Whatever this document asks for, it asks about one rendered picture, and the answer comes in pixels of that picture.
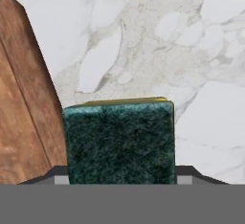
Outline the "brown wooden cutting board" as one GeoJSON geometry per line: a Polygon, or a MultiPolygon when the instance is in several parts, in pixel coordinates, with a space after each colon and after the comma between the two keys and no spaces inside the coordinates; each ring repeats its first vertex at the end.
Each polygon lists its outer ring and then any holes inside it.
{"type": "Polygon", "coordinates": [[[0,0],[0,184],[66,164],[61,106],[28,15],[0,0]]]}

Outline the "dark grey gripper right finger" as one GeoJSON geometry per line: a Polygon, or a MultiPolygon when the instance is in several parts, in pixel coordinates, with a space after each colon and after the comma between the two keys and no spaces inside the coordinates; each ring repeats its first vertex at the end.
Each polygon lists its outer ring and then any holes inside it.
{"type": "Polygon", "coordinates": [[[178,185],[225,185],[225,182],[203,175],[193,166],[177,166],[176,181],[178,185]]]}

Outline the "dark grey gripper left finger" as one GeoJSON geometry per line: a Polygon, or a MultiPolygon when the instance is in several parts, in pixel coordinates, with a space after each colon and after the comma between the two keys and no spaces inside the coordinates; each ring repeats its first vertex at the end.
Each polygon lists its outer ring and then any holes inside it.
{"type": "Polygon", "coordinates": [[[56,166],[45,175],[22,182],[22,185],[69,185],[68,169],[65,166],[56,166]]]}

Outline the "green and yellow sponge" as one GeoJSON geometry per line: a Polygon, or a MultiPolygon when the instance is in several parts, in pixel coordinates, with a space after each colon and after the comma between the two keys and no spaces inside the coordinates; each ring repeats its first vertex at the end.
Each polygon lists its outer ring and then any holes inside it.
{"type": "Polygon", "coordinates": [[[62,119],[72,185],[176,182],[172,101],[90,101],[64,108],[62,119]]]}

